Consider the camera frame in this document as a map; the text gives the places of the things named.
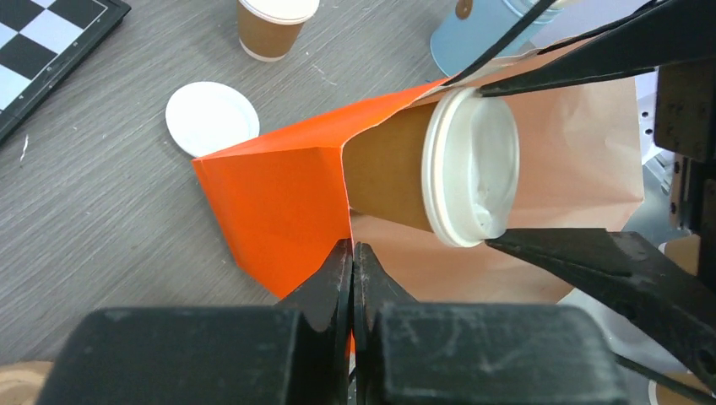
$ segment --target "table surface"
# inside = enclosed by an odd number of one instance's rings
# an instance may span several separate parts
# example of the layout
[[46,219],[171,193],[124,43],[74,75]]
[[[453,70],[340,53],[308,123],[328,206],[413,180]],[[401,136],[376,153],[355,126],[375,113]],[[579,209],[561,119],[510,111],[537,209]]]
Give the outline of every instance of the table surface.
[[436,80],[428,41],[452,7],[322,0],[289,56],[267,64],[241,49],[235,2],[128,3],[117,31],[0,148],[0,364],[52,359],[101,306],[275,302],[236,268],[166,129],[166,102],[184,84],[227,84],[266,133]]

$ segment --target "white plastic lid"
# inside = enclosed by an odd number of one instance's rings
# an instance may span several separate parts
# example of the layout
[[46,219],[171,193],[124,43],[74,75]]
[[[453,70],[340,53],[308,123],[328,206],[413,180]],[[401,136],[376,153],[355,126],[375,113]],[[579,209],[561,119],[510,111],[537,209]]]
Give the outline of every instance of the white plastic lid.
[[240,0],[247,10],[268,22],[293,25],[306,22],[318,11],[320,0]]
[[519,141],[510,107],[473,88],[446,94],[423,148],[422,188],[433,232],[448,246],[502,235],[517,192]]
[[166,126],[198,158],[258,136],[258,114],[243,94],[212,82],[187,84],[166,104]]

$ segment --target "chessboard frame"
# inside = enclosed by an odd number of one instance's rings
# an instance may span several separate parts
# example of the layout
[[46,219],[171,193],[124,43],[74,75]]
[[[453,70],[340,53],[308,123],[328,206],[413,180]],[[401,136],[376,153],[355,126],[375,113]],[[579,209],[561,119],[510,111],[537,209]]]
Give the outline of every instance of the chessboard frame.
[[0,114],[0,145],[42,104],[50,93],[76,69],[122,22],[132,9],[121,0],[95,0],[107,7],[101,18],[87,28],[40,73],[22,95]]

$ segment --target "cup rim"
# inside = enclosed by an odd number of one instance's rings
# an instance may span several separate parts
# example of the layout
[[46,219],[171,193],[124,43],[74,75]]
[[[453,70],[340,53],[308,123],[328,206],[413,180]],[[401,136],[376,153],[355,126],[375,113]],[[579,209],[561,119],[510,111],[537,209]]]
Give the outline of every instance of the cup rim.
[[[480,95],[476,93],[474,88],[454,89],[438,102],[433,112],[430,124],[427,128],[425,146],[423,148],[422,162],[422,190],[423,203],[426,208],[426,215],[430,222],[433,233],[444,244],[454,247],[473,247],[479,245],[483,240],[497,237],[495,233],[503,232],[506,226],[507,218],[492,217],[490,220],[482,223],[477,215],[479,209],[475,208],[475,204],[480,205],[487,210],[485,201],[475,201],[475,195],[465,198],[451,193],[454,186],[454,180],[451,178],[450,170],[445,170],[445,165],[457,165],[458,167],[467,168],[475,161],[476,155],[468,149],[461,149],[458,157],[447,161],[446,152],[450,145],[454,148],[455,142],[448,142],[449,138],[453,141],[457,140],[457,144],[470,145],[470,138],[475,136],[474,131],[469,128],[453,127],[453,118],[458,114],[458,110],[466,100],[480,99]],[[504,152],[511,155],[512,161],[505,161],[505,173],[507,181],[502,190],[502,201],[504,207],[509,213],[512,206],[518,183],[519,173],[519,141],[517,123],[507,103],[500,99],[482,99],[485,103],[491,103],[491,116],[485,114],[485,111],[475,111],[470,120],[470,126],[473,127],[472,121],[478,118],[478,115],[492,119],[501,119],[506,124],[501,132],[507,137],[507,145]],[[458,206],[461,213],[453,212],[455,206]],[[470,211],[471,214],[465,215],[464,212]]]
[[241,5],[244,6],[246,10],[248,10],[251,14],[259,17],[260,19],[263,19],[264,21],[267,21],[269,23],[278,24],[278,25],[296,25],[305,23],[311,17],[313,17],[316,12],[318,11],[318,6],[320,4],[319,0],[303,0],[306,4],[311,4],[310,8],[306,7],[306,15],[297,19],[282,19],[281,17],[276,17],[273,15],[270,15],[268,13],[265,13],[261,11],[259,8],[257,8],[256,5],[250,4],[251,0],[238,0]]

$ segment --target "brown paper cup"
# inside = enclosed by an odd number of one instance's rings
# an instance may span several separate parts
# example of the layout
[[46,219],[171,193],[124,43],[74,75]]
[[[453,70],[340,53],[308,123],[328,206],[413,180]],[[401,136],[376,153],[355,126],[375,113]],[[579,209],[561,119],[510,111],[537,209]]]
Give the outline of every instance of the brown paper cup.
[[0,366],[0,405],[32,405],[52,363],[30,361]]
[[241,0],[238,7],[239,40],[251,57],[262,62],[276,62],[291,49],[304,23],[276,24],[247,9]]
[[345,187],[355,211],[432,232],[421,171],[426,130],[436,104],[402,110],[345,145]]
[[344,147],[350,206],[472,247],[501,235],[517,189],[517,126],[475,89],[412,106]]
[[[697,388],[705,394],[709,394],[708,388],[693,374],[681,373],[668,374],[667,376],[673,378],[674,380],[683,382],[688,386]],[[651,402],[651,405],[697,405],[696,402],[686,399],[669,388],[653,381],[649,382],[649,401]]]
[[698,273],[698,251],[701,244],[699,235],[689,235],[684,238],[666,242],[664,254],[685,272],[692,276]]

